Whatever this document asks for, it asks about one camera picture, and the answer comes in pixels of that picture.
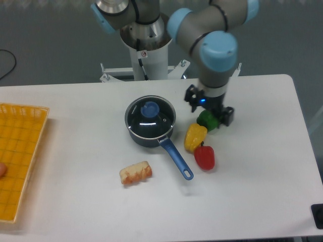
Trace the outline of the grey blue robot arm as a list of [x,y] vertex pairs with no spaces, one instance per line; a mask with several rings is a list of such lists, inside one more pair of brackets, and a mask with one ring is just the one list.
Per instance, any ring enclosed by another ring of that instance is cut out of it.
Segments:
[[136,81],[167,79],[168,46],[179,45],[199,68],[198,84],[186,90],[185,101],[193,110],[203,107],[220,124],[231,124],[234,109],[223,100],[238,44],[230,30],[257,15],[258,1],[209,1],[201,11],[181,8],[171,16],[160,11],[159,1],[94,1],[91,10],[106,33],[119,31]]

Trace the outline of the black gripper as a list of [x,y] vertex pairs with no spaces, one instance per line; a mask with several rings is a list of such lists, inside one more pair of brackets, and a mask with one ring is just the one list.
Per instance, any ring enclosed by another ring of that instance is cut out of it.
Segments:
[[190,85],[185,92],[184,100],[191,106],[191,112],[199,106],[212,112],[220,112],[220,124],[228,127],[234,119],[235,109],[223,106],[226,91],[227,85],[217,88]]

